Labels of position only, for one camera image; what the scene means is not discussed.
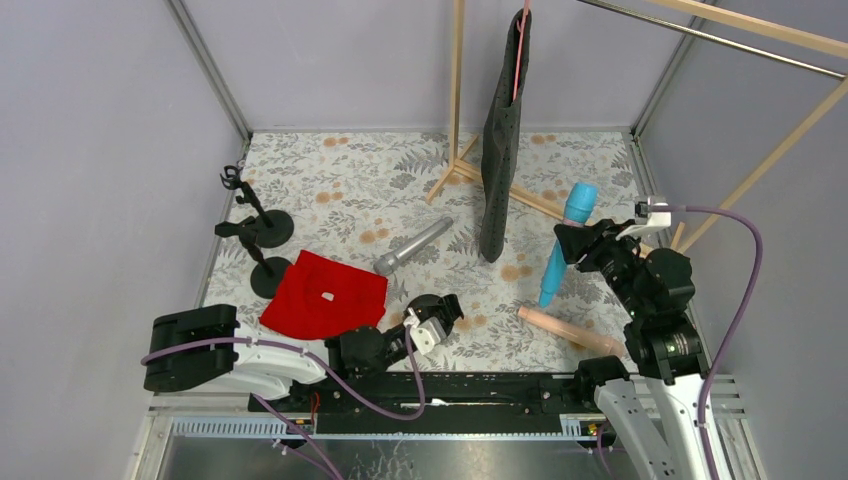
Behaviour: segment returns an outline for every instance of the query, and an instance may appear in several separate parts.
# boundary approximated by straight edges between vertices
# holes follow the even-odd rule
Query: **blue cylinder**
[[[568,200],[565,202],[563,223],[575,226],[586,223],[589,217],[592,216],[592,210],[595,208],[597,199],[598,187],[589,185],[588,183],[577,182],[577,185],[574,185],[574,188],[571,189]],[[554,296],[559,291],[562,279],[565,278],[567,267],[568,265],[562,256],[562,249],[559,246],[559,242],[555,242],[553,251],[551,251],[551,257],[548,259],[548,266],[545,268],[545,276],[542,277],[539,306],[547,307],[551,304]]]

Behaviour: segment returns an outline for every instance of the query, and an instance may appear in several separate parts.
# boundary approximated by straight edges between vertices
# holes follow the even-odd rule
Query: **red cloth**
[[[301,250],[259,323],[298,340],[376,327],[386,313],[388,285],[385,277]],[[325,293],[332,294],[332,300],[324,298]]]

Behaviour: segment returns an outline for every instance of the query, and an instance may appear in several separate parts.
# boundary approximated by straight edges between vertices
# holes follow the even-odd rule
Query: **wooden stick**
[[[805,32],[777,23],[767,22],[756,17],[742,15],[724,8],[698,3],[692,0],[648,0],[664,7],[686,12],[690,15],[706,18],[766,37],[776,38],[787,43],[793,43],[812,50],[848,58],[848,43],[814,33]]]
[[[453,52],[451,53],[451,119],[448,142],[448,169],[427,192],[424,201],[429,205],[436,195],[442,191],[445,182],[453,173],[456,166],[457,148],[459,147],[459,89],[462,80],[462,31],[465,27],[465,0],[454,0],[453,2]],[[471,139],[466,145],[463,154],[468,153],[471,145],[477,141],[477,137]]]
[[[462,83],[462,31],[465,27],[465,0],[453,2],[453,53],[451,54],[450,168],[459,148],[459,89]]]
[[[431,188],[430,191],[427,192],[427,196],[424,198],[424,201],[427,202],[427,205],[433,203],[433,199],[436,198],[436,195],[438,195],[439,192],[442,191],[442,187],[444,187],[445,182],[448,181],[448,177],[453,175],[453,170],[454,167],[448,166],[448,168],[445,169],[444,173],[442,173],[442,176],[439,177],[439,180],[436,182],[436,184],[433,185],[433,188]]]
[[[454,170],[456,173],[470,178],[478,183],[483,183],[483,175],[480,173],[480,169],[466,162],[465,160],[457,160],[456,161],[456,169]],[[549,202],[542,197],[530,192],[529,190],[520,187],[518,185],[513,185],[509,188],[509,196],[525,205],[528,205],[549,217],[553,217],[557,220],[562,220],[562,205],[557,205],[556,203]]]
[[[468,155],[468,152],[471,151],[471,147],[473,147],[474,144],[477,143],[477,140],[479,140],[479,139],[480,139],[480,135],[474,134],[474,136],[471,137],[471,140],[469,140],[468,143],[466,143],[465,146],[462,147],[462,151],[459,152],[459,155],[456,156],[456,160],[464,159],[465,156]]]
[[[751,188],[752,185],[754,185],[754,182],[756,182],[760,179],[760,177],[765,175],[765,173],[769,171],[769,169],[773,167],[774,164],[777,163],[777,161],[783,157],[783,155],[786,154],[786,152],[788,152],[793,146],[795,146],[795,144],[798,143],[798,140],[800,140],[801,137],[804,136],[804,134],[806,134],[811,128],[813,128],[813,125],[815,125],[816,122],[818,122],[822,117],[824,117],[825,114],[827,114],[827,112],[829,112],[830,109],[833,108],[833,106],[836,105],[839,100],[845,96],[846,93],[848,93],[848,79],[843,80],[842,83],[839,84],[839,86],[836,87],[835,90],[830,92],[830,95],[828,95],[824,100],[822,100],[822,102],[818,104],[815,109],[813,109],[813,111],[807,116],[807,118],[805,118],[804,121],[802,121],[797,127],[795,127],[795,129],[792,130],[792,132],[790,132],[789,135],[787,135],[786,138],[784,138],[783,141],[780,142],[780,144],[771,153],[768,154],[765,160],[763,160],[762,163],[760,163],[760,165],[753,172],[751,172],[750,175],[748,175],[748,178],[746,178],[738,187],[736,187],[736,190],[734,190],[733,193],[728,195],[728,197],[723,202],[721,202],[719,208],[728,209],[732,207],[733,204],[735,204],[736,201],[739,200],[742,195],[744,195],[745,192],[747,192],[748,189]],[[695,230],[695,233],[690,235],[686,239],[686,241],[683,242],[683,245],[680,246],[679,252],[685,253],[686,250],[689,250],[692,244],[695,243],[699,238],[701,238],[701,236],[706,233],[706,231],[709,230],[710,227],[713,226],[716,220],[718,220],[718,215],[710,215],[710,217],[707,218],[707,221],[704,222],[703,225],[698,227],[698,229]]]
[[[674,231],[674,238],[671,239],[671,249],[677,250],[677,245],[680,243],[680,237],[683,236],[683,230],[686,228],[686,224],[680,222],[677,224],[677,230]]]

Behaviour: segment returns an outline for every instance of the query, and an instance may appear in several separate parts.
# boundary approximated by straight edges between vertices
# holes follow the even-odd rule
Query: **beige cylinder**
[[[528,323],[532,323],[539,328],[544,328],[545,330],[578,345],[583,345],[584,347],[601,355],[615,355],[619,358],[623,358],[627,355],[627,349],[624,347],[624,344],[618,340],[606,335],[598,335],[597,333],[585,328],[571,325],[570,323],[558,320],[538,310],[521,307],[518,309],[518,316],[527,320]]]

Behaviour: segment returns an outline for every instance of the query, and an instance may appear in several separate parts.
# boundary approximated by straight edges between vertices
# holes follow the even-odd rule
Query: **pink string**
[[[518,25],[518,59],[515,62],[515,85],[512,87],[512,101],[518,96],[518,77],[521,71],[521,51],[524,49],[524,22],[527,20],[527,12],[530,10],[530,0],[524,0],[524,13],[521,14],[521,24]]]

